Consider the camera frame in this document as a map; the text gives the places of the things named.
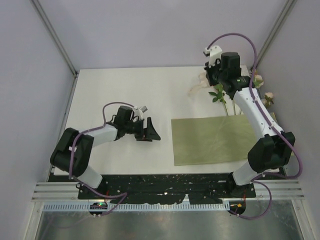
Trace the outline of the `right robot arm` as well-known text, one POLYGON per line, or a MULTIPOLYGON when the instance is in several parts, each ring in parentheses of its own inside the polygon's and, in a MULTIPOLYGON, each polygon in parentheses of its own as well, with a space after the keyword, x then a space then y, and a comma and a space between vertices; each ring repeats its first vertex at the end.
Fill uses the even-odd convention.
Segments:
POLYGON ((290 146, 296 139, 292 132, 284 132, 274 121, 251 78, 242 75, 237 52, 206 49, 204 55, 209 58, 204 67, 209 85, 222 86, 224 93, 247 117, 257 138, 247 154, 247 162, 231 172, 226 181, 226 191, 232 197, 240 197, 253 179, 288 164, 292 152, 290 146))

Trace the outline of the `aluminium frame post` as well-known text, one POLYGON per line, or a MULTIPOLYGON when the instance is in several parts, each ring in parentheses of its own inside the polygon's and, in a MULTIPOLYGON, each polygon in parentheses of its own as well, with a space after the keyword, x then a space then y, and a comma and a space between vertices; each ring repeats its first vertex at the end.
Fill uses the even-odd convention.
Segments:
POLYGON ((42 21, 45 29, 47 30, 49 36, 51 37, 53 43, 58 49, 59 54, 62 56, 64 62, 66 63, 68 69, 70 70, 71 74, 76 77, 77 76, 77 70, 74 67, 67 51, 65 50, 54 26, 52 25, 46 11, 44 10, 42 4, 39 0, 30 0, 31 5, 33 6, 35 12, 38 14, 40 20, 42 21))
POLYGON ((279 15, 277 16, 271 30, 269 31, 267 38, 265 39, 258 55, 256 61, 256 68, 258 68, 259 64, 262 62, 264 57, 266 56, 268 50, 272 46, 279 32, 281 31, 284 23, 288 19, 290 13, 295 7, 297 0, 286 0, 284 6, 282 7, 279 15))

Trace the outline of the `green wrapping paper sheet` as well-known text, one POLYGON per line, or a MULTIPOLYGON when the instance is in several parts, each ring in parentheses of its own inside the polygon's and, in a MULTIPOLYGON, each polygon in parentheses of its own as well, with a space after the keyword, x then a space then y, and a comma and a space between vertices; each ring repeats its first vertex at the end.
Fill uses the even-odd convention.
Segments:
POLYGON ((173 119, 171 131, 175 166, 243 161, 258 141, 243 114, 173 119))

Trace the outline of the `white rose stem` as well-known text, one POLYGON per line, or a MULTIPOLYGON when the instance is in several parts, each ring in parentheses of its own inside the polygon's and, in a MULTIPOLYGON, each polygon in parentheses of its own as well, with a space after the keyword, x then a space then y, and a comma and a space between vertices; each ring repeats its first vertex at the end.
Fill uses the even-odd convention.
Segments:
MULTIPOLYGON (((245 80, 250 80, 251 77, 250 76, 244 76, 245 80)), ((261 93, 260 93, 260 88, 261 86, 264 84, 263 78, 261 75, 258 74, 254 74, 254 78, 253 78, 253 86, 257 89, 257 93, 259 98, 261 99, 261 93)), ((239 115, 242 114, 242 109, 239 110, 238 112, 239 115)))

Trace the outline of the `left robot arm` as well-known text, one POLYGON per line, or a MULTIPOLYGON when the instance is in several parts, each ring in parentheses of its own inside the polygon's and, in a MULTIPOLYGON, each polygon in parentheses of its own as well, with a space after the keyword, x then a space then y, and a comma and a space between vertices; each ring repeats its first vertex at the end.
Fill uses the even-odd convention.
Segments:
POLYGON ((92 149, 119 140, 125 135, 133 135, 137 141, 159 141, 161 137, 152 124, 152 119, 143 118, 146 106, 121 105, 110 121, 103 113, 103 124, 95 128, 78 131, 66 128, 50 157, 50 164, 68 173, 78 183, 103 195, 107 183, 103 176, 89 165, 92 149))

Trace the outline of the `right aluminium frame post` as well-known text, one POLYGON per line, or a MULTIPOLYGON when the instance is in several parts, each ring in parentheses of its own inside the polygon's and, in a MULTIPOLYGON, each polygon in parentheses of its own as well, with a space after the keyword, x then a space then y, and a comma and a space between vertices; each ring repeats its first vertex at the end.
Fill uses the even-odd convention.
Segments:
POLYGON ((277 16, 271 30, 269 31, 267 38, 265 39, 258 55, 256 61, 256 68, 258 68, 259 64, 262 62, 264 57, 266 56, 268 50, 272 46, 279 32, 281 31, 284 23, 288 19, 290 13, 295 7, 297 0, 286 0, 284 6, 282 7, 279 15, 277 16))

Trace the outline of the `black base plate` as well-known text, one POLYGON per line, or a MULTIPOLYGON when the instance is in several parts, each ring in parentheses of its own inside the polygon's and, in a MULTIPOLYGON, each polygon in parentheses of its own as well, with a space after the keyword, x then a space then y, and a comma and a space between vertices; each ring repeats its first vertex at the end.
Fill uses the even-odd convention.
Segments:
POLYGON ((230 173, 207 174, 142 174, 103 175, 102 186, 94 189, 76 184, 78 199, 103 199, 115 196, 111 203, 161 204, 182 203, 189 197, 192 204, 220 203, 223 198, 254 198, 253 184, 236 186, 231 182, 230 173))

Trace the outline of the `pink rose stem left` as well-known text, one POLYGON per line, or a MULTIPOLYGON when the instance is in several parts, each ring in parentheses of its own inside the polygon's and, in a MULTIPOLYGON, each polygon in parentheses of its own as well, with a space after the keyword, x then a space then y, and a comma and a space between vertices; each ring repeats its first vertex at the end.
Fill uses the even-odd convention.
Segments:
POLYGON ((213 90, 208 92, 209 95, 212 97, 213 103, 221 103, 225 112, 225 115, 228 116, 228 108, 227 108, 227 102, 224 98, 225 93, 223 89, 223 85, 221 83, 218 83, 217 85, 213 86, 213 90))

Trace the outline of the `cream ribbon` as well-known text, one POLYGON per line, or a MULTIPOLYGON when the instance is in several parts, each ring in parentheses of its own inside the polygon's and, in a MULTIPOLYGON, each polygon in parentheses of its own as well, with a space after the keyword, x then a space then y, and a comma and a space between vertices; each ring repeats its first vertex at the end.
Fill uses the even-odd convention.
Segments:
POLYGON ((208 89, 211 87, 212 86, 210 85, 209 80, 207 79, 207 73, 203 71, 198 75, 197 83, 189 89, 187 95, 191 97, 195 95, 199 90, 208 89))

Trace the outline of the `aluminium front rail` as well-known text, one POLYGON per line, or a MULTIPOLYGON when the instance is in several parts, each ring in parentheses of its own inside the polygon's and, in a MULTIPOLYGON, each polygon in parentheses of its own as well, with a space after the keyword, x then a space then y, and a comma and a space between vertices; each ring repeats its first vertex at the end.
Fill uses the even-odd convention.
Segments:
MULTIPOLYGON (((274 200, 303 200, 305 198, 298 180, 260 180, 274 200)), ((31 200, 33 202, 63 202, 77 200, 79 189, 75 182, 38 182, 31 200)))

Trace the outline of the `pale pink rose stem right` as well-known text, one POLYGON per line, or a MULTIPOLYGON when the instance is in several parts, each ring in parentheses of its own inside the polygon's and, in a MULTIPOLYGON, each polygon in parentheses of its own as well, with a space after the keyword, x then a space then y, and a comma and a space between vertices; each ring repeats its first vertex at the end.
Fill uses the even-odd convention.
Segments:
POLYGON ((274 94, 272 92, 265 92, 264 93, 264 97, 261 101, 266 109, 268 109, 269 107, 271 107, 274 104, 273 99, 274 99, 274 94))

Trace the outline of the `pink rose stem middle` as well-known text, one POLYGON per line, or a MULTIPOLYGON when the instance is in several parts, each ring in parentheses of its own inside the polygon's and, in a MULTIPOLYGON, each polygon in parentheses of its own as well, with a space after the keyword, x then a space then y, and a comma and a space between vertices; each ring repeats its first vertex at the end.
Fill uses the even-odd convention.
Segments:
POLYGON ((234 100, 232 100, 231 103, 232 103, 233 114, 236 116, 237 115, 236 103, 234 100))

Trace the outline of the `left aluminium frame post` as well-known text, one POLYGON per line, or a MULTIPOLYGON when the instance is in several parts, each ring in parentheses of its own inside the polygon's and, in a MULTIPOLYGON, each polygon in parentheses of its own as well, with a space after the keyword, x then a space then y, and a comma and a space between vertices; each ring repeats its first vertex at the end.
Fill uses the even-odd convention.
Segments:
POLYGON ((54 26, 52 25, 46 11, 44 10, 42 4, 39 0, 30 0, 31 5, 33 6, 35 12, 38 14, 40 20, 42 21, 45 29, 47 30, 49 36, 51 37, 53 43, 58 49, 59 54, 62 56, 64 62, 66 63, 68 69, 70 70, 71 74, 76 77, 77 76, 77 70, 74 67, 67 51, 65 50, 54 26))

